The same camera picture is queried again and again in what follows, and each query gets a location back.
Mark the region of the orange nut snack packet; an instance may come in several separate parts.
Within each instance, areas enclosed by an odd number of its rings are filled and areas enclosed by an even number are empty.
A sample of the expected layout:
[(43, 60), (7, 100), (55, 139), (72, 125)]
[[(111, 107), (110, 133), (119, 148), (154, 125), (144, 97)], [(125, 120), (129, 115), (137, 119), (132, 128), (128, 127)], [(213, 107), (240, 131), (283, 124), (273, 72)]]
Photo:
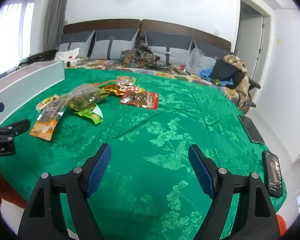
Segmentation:
[(34, 123), (30, 135), (36, 138), (51, 141), (53, 132), (65, 112), (68, 105), (67, 97), (59, 97), (50, 103), (48, 103), (40, 115), (38, 116), (36, 122)]

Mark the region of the yellow chicken feet packet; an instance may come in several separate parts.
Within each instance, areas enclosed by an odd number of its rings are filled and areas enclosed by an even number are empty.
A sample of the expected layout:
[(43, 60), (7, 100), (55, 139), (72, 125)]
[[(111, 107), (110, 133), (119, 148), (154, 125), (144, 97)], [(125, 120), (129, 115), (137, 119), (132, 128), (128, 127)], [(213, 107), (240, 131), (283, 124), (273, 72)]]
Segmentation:
[(125, 94), (126, 91), (133, 91), (136, 93), (145, 91), (143, 88), (135, 85), (120, 85), (120, 84), (106, 85), (102, 89), (104, 91), (114, 93), (115, 95), (123, 95)]

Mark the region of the black smartphone lit screen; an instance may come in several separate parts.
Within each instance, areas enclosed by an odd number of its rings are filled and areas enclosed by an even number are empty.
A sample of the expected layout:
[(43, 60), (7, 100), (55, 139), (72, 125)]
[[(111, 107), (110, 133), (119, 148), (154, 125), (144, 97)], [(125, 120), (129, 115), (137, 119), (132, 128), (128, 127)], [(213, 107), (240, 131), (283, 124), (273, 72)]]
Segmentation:
[(264, 168), (264, 184), (270, 196), (280, 198), (283, 196), (282, 174), (279, 159), (269, 151), (262, 153)]

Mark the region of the brown sofa backrest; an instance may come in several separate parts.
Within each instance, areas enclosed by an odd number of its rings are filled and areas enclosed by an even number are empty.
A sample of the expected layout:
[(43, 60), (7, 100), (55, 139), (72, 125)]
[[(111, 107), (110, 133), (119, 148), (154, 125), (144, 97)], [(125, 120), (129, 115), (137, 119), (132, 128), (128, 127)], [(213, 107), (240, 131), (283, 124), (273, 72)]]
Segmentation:
[(155, 21), (155, 20), (137, 20), (137, 19), (107, 19), (107, 20), (94, 20), (67, 24), (63, 28), (64, 34), (79, 33), (89, 30), (105, 30), (105, 29), (130, 29), (138, 28), (141, 34), (139, 37), (144, 38), (144, 32), (154, 31), (160, 33), (192, 36), (196, 41), (204, 42), (216, 48), (231, 50), (231, 42), (220, 38), (216, 35), (206, 33), (204, 31), (190, 28), (187, 26)]

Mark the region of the black smartphone dark screen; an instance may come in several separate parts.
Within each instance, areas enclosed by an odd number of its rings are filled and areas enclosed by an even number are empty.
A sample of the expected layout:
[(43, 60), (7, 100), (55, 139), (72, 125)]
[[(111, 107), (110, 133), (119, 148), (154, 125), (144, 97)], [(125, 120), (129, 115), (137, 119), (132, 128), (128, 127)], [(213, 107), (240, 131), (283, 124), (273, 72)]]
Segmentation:
[(264, 139), (262, 138), (261, 134), (259, 133), (258, 129), (254, 125), (253, 121), (246, 116), (239, 115), (238, 119), (242, 124), (249, 140), (256, 144), (265, 144)]

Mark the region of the small yellow snack packet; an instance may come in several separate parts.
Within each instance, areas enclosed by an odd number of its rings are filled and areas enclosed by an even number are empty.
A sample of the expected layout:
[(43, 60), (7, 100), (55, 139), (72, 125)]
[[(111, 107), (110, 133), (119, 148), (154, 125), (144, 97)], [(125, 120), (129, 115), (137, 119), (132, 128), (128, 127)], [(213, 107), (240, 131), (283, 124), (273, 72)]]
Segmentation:
[(59, 96), (58, 95), (53, 95), (53, 96), (50, 96), (48, 98), (45, 98), (44, 100), (42, 100), (41, 102), (39, 102), (37, 105), (36, 105), (36, 110), (37, 112), (41, 112), (50, 102), (52, 102), (53, 100), (56, 100), (58, 99)]

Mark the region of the dark floral fabric bundle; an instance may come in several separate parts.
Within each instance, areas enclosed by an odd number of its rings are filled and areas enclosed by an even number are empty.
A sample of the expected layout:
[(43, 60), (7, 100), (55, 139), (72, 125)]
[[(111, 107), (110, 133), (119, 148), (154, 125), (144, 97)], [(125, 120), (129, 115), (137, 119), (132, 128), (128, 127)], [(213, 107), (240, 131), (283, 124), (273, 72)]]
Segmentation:
[(159, 63), (160, 57), (153, 54), (149, 46), (140, 43), (138, 48), (121, 51), (120, 61), (123, 66), (142, 69), (162, 69)]

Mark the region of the yellow peanut snack bag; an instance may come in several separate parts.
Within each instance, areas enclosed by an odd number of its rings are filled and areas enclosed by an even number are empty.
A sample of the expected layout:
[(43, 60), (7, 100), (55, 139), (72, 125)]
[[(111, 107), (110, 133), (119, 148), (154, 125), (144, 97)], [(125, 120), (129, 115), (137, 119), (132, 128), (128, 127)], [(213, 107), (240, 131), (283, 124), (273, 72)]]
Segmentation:
[(131, 76), (118, 76), (117, 84), (120, 86), (133, 86), (136, 82), (136, 78)]

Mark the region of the white storage box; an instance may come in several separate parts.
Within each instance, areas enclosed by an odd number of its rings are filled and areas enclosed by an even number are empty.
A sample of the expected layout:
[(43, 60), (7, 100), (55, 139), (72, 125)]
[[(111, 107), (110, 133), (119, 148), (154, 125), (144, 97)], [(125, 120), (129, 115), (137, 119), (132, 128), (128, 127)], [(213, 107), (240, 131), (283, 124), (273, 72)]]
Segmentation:
[(0, 125), (25, 103), (65, 79), (62, 61), (36, 62), (0, 80)]

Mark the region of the black bag with clothes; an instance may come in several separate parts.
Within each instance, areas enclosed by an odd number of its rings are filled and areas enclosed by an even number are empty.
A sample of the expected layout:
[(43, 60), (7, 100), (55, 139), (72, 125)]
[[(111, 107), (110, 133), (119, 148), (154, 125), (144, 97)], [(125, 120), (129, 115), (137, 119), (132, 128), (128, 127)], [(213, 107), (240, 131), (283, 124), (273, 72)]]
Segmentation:
[(251, 107), (256, 108), (250, 91), (261, 86), (253, 81), (247, 71), (245, 62), (237, 56), (226, 55), (216, 61), (209, 76), (212, 83), (234, 90), (238, 95), (237, 106), (247, 112)]

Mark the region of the grey cushion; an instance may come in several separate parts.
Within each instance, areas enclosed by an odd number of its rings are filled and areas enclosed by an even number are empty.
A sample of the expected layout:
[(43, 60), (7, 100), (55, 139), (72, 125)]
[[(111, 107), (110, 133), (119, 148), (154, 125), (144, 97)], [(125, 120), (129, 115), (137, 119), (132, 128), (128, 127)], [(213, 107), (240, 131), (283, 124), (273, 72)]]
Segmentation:
[(79, 58), (87, 57), (95, 31), (64, 34), (58, 51), (65, 52), (79, 48)]
[(212, 69), (218, 60), (222, 60), (226, 55), (233, 55), (233, 52), (214, 47), (204, 42), (194, 41), (194, 48), (200, 49), (203, 53), (202, 63), (204, 69)]
[(160, 64), (185, 65), (190, 58), (193, 37), (146, 31), (145, 41), (151, 52), (160, 57)]
[(139, 29), (107, 29), (97, 30), (91, 58), (96, 60), (119, 60), (121, 52), (131, 50)]

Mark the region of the grey cushion far left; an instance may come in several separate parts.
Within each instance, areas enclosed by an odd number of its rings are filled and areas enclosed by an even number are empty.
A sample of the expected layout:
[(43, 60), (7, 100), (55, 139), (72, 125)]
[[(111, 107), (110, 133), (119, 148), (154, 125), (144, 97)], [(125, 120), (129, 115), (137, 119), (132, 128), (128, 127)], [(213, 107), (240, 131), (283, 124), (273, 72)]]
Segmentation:
[(87, 57), (95, 31), (64, 34), (58, 51), (65, 52), (79, 48), (79, 58)]

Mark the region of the green snack packet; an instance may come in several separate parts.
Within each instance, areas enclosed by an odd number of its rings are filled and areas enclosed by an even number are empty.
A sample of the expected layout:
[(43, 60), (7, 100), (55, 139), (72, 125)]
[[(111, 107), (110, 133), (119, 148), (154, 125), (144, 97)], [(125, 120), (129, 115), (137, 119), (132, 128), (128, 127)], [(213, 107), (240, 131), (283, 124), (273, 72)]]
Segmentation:
[(95, 125), (98, 125), (103, 121), (103, 113), (97, 104), (94, 104), (86, 109), (76, 111), (75, 114), (84, 118), (88, 118)]

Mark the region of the gold clear snack bag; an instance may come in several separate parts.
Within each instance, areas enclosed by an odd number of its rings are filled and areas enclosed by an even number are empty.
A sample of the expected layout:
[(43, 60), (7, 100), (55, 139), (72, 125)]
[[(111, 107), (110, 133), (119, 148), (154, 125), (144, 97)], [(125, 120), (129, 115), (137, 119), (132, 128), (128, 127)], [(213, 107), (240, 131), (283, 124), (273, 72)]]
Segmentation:
[(108, 91), (96, 85), (83, 84), (62, 95), (60, 99), (74, 111), (81, 111), (99, 103), (108, 95)]

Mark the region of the white plastic bag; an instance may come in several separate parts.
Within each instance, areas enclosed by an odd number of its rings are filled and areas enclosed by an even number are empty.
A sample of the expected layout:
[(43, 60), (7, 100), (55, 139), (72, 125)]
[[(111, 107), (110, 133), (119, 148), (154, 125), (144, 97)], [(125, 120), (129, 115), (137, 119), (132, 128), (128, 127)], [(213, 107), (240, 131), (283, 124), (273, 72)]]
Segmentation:
[(69, 50), (69, 51), (58, 51), (55, 54), (55, 61), (71, 61), (74, 60), (78, 57), (79, 55), (79, 48), (76, 48), (74, 50)]

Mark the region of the grey curtain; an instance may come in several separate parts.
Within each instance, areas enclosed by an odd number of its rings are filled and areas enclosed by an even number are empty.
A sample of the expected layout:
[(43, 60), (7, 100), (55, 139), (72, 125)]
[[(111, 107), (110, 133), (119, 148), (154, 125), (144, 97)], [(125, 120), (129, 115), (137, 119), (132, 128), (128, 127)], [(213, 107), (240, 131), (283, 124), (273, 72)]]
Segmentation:
[(44, 31), (43, 51), (53, 50), (61, 44), (65, 25), (67, 0), (49, 0), (47, 3)]

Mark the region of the blue cloth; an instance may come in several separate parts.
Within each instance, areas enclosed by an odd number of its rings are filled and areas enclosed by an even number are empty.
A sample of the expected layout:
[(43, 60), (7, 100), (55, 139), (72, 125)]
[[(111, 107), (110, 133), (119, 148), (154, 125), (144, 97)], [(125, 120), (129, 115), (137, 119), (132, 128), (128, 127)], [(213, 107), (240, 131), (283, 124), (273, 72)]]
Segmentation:
[(209, 82), (211, 82), (211, 83), (213, 83), (217, 86), (226, 87), (226, 86), (233, 86), (234, 85), (234, 82), (233, 82), (232, 78), (230, 80), (221, 81), (219, 79), (211, 78), (210, 77), (211, 73), (212, 73), (212, 69), (204, 69), (204, 70), (201, 70), (200, 72), (198, 72), (197, 76), (200, 77), (201, 79), (209, 81)]

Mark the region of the grey cushion far right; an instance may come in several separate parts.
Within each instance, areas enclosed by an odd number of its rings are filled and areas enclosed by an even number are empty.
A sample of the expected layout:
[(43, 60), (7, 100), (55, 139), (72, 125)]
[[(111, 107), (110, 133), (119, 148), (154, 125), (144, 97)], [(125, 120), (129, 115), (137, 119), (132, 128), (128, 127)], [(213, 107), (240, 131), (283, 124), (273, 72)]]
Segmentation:
[(212, 69), (218, 60), (222, 60), (226, 55), (233, 55), (233, 52), (214, 47), (204, 42), (194, 41), (194, 48), (200, 49), (203, 53), (202, 63), (204, 69)]

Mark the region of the red snack packet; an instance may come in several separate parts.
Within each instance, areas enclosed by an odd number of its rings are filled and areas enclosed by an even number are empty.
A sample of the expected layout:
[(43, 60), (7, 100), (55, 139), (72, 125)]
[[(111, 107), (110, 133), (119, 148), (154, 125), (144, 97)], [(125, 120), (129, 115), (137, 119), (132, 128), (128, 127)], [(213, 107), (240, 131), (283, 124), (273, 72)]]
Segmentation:
[(126, 91), (120, 100), (123, 105), (132, 105), (147, 109), (157, 110), (159, 105), (159, 95), (148, 91)]

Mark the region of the clear plastic bag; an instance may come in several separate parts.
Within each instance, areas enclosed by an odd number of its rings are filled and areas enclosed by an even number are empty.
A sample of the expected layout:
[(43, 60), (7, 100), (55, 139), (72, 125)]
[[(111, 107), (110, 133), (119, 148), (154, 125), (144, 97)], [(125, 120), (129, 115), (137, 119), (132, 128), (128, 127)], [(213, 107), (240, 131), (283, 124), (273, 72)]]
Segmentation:
[(191, 74), (197, 74), (204, 68), (204, 64), (202, 63), (204, 53), (198, 49), (193, 48), (188, 61), (185, 64), (185, 70)]

